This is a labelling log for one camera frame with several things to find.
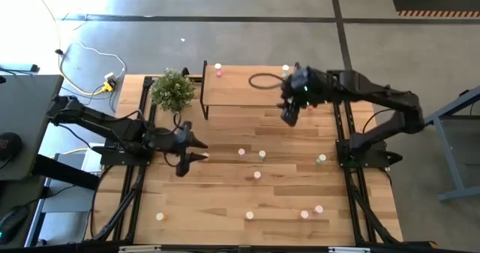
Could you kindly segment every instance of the wooden tabletop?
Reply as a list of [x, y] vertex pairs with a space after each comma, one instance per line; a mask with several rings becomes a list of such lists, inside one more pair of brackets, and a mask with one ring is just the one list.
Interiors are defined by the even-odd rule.
[[[280, 87], [277, 89], [252, 89], [248, 78], [252, 74], [270, 73], [282, 77], [281, 66], [240, 66], [222, 65], [222, 75], [217, 77], [214, 65], [205, 69], [203, 103], [207, 106], [267, 106], [274, 107], [281, 100]], [[252, 80], [258, 86], [271, 86], [280, 82], [273, 77], [256, 77]]]
[[[144, 75], [125, 76], [117, 116], [138, 108], [143, 79]], [[352, 110], [357, 128], [362, 128], [373, 114], [372, 105], [366, 102], [352, 104]], [[214, 107], [206, 121], [199, 100], [193, 100], [192, 107], [182, 111], [182, 119], [192, 121], [195, 135], [209, 145], [206, 150], [193, 151], [208, 152], [210, 159], [192, 163], [189, 174], [179, 178], [161, 155], [154, 157], [146, 171], [134, 242], [353, 245], [344, 174], [335, 154], [337, 132], [332, 105], [302, 111], [294, 128], [284, 124], [280, 112], [263, 107]], [[159, 110], [156, 125], [172, 128], [172, 114]], [[238, 155], [240, 148], [246, 151], [243, 158]], [[258, 156], [260, 150], [266, 151], [264, 161]], [[321, 153], [327, 160], [316, 165]], [[261, 172], [259, 180], [253, 179], [254, 171]], [[95, 232], [118, 206], [124, 175], [125, 167], [113, 167], [102, 181], [94, 208]], [[365, 176], [373, 211], [391, 234], [402, 240], [386, 175], [365, 169]], [[312, 214], [316, 205], [321, 205], [324, 212]], [[310, 213], [309, 219], [300, 219], [302, 210]], [[166, 221], [155, 219], [159, 212], [168, 216]], [[253, 212], [253, 220], [245, 218], [246, 212]], [[367, 237], [362, 212], [359, 217]]]

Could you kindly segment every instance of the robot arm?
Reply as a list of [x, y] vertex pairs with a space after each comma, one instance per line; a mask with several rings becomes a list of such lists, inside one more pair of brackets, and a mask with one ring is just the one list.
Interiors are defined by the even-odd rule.
[[[141, 114], [137, 119], [129, 119], [128, 116], [117, 119], [84, 106], [74, 96], [56, 96], [47, 115], [54, 125], [64, 123], [80, 125], [114, 142], [120, 152], [133, 156], [142, 157], [151, 150], [179, 155], [180, 162], [176, 165], [177, 176], [183, 177], [187, 174], [191, 162], [206, 158], [203, 155], [186, 152], [188, 147], [208, 148], [195, 138], [191, 131], [191, 122], [183, 122], [175, 131], [156, 128], [147, 123]], [[93, 148], [100, 154], [102, 149], [104, 148]]]
[[300, 108], [316, 107], [327, 102], [365, 100], [395, 110], [393, 117], [387, 122], [364, 134], [351, 135], [349, 148], [353, 154], [365, 152], [373, 144], [395, 134], [414, 134], [424, 127], [417, 95], [372, 83], [357, 71], [325, 73], [310, 67], [297, 68], [297, 71], [283, 82], [281, 89], [281, 118], [290, 126], [296, 124]]

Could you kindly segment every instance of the green plant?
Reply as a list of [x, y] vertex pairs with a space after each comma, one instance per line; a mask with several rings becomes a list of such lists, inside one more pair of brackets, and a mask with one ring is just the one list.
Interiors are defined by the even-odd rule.
[[151, 85], [151, 98], [162, 110], [181, 111], [195, 98], [195, 88], [181, 71], [167, 68], [165, 76], [158, 77]]

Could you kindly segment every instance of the gray floor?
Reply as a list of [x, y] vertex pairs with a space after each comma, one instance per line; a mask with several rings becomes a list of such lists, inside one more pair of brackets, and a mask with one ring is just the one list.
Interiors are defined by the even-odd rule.
[[[56, 58], [51, 52], [56, 48], [52, 43], [56, 38], [52, 20], [35, 0], [24, 2], [27, 5], [19, 8], [18, 14], [5, 10], [5, 6], [18, 3], [18, 0], [0, 0], [0, 17], [10, 17], [20, 23], [31, 17], [36, 24], [15, 26], [21, 33], [0, 32], [0, 36], [8, 36], [5, 40], [11, 42], [0, 45], [0, 53], [9, 59], [24, 58], [40, 64], [43, 74], [55, 73]], [[57, 17], [69, 12], [146, 16], [333, 16], [331, 0], [46, 0], [46, 3]], [[344, 17], [398, 17], [391, 0], [340, 0], [340, 6]], [[184, 66], [199, 73], [204, 59], [237, 65], [283, 65], [299, 61], [322, 69], [343, 67], [334, 24], [88, 22], [72, 32], [78, 24], [61, 24], [64, 48], [72, 40], [118, 54], [127, 63], [129, 74], [158, 74], [166, 67]], [[479, 26], [347, 25], [346, 36], [353, 67], [374, 82], [412, 90], [419, 95], [425, 115], [479, 84]], [[24, 37], [37, 44], [19, 43]], [[90, 90], [100, 85], [104, 74], [110, 71], [117, 74], [120, 69], [115, 59], [76, 46], [71, 47], [64, 63], [65, 73]], [[105, 100], [96, 100], [91, 106], [112, 112]], [[474, 113], [480, 113], [480, 106]], [[377, 121], [388, 117], [387, 113], [379, 115]], [[101, 141], [81, 128], [72, 128], [89, 141]], [[51, 155], [80, 146], [82, 144], [65, 130], [49, 128], [41, 152]], [[433, 240], [442, 248], [480, 250], [480, 197], [443, 203], [437, 200], [437, 194], [452, 189], [453, 183], [434, 130], [427, 128], [420, 134], [395, 136], [388, 140], [388, 146], [404, 156], [402, 162], [391, 168], [404, 239]], [[74, 223], [79, 219], [63, 215], [58, 220]], [[44, 239], [69, 242], [73, 238], [66, 233], [68, 230], [59, 233], [47, 224], [42, 235]]]

